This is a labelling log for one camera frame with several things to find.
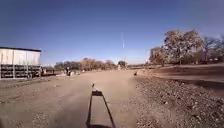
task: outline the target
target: bare tree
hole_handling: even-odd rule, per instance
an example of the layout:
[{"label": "bare tree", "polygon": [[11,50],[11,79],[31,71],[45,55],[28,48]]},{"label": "bare tree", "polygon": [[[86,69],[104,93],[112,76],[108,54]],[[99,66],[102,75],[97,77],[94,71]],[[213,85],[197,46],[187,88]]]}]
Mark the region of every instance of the bare tree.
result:
[{"label": "bare tree", "polygon": [[203,40],[203,50],[204,50],[204,59],[207,62],[208,61],[208,56],[209,56],[209,50],[214,48],[216,43],[217,43],[217,39],[215,38],[210,38],[210,37],[204,37]]}]

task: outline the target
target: gravel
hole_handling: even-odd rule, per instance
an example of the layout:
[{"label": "gravel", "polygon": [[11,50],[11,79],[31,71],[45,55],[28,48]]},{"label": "gravel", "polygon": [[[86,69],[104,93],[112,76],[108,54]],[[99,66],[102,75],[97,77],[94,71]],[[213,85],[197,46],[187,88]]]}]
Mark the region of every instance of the gravel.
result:
[{"label": "gravel", "polygon": [[135,112],[136,127],[224,127],[224,100],[214,92],[155,77],[135,81],[136,93],[126,106]]}]

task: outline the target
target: tree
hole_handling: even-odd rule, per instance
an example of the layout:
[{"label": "tree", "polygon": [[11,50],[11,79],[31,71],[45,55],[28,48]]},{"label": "tree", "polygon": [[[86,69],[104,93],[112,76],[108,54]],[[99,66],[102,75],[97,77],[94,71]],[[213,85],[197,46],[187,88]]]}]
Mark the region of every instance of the tree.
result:
[{"label": "tree", "polygon": [[121,67],[126,67],[127,63],[125,61],[123,61],[123,60],[120,60],[118,62],[118,65],[120,65]]},{"label": "tree", "polygon": [[199,33],[195,30],[181,32],[179,30],[171,30],[165,34],[165,48],[168,50],[170,57],[175,58],[176,62],[180,62],[188,52],[193,48],[198,51],[202,45]]},{"label": "tree", "polygon": [[161,64],[163,67],[165,64],[166,58],[167,58],[166,51],[163,47],[155,47],[151,49],[149,60],[153,64]]},{"label": "tree", "polygon": [[210,37],[204,37],[203,40],[203,51],[204,51],[204,60],[208,61],[208,56],[209,56],[209,50],[214,48],[214,46],[217,43],[217,39],[215,38],[210,38]]},{"label": "tree", "polygon": [[106,64],[106,67],[110,69],[116,66],[112,60],[106,60],[105,64]]},{"label": "tree", "polygon": [[224,36],[216,41],[215,50],[219,52],[220,56],[224,56]]}]

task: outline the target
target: blue sky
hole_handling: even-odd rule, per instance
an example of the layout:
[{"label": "blue sky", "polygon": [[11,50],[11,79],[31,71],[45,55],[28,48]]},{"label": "blue sky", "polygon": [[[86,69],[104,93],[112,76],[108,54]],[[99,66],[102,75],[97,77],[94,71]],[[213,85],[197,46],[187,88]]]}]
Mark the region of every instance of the blue sky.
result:
[{"label": "blue sky", "polygon": [[143,63],[169,30],[223,35],[223,6],[223,0],[0,0],[0,46],[41,49],[43,65],[84,57]]}]

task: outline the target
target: pole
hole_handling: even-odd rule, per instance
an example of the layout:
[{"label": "pole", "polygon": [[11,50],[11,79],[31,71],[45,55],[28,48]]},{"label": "pole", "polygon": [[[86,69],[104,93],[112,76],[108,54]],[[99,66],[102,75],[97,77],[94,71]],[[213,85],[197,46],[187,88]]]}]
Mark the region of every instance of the pole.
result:
[{"label": "pole", "polygon": [[1,53],[1,62],[0,62],[0,79],[2,79],[2,53]]},{"label": "pole", "polygon": [[14,50],[12,54],[12,66],[13,66],[13,79],[16,78],[15,65],[14,65]]}]

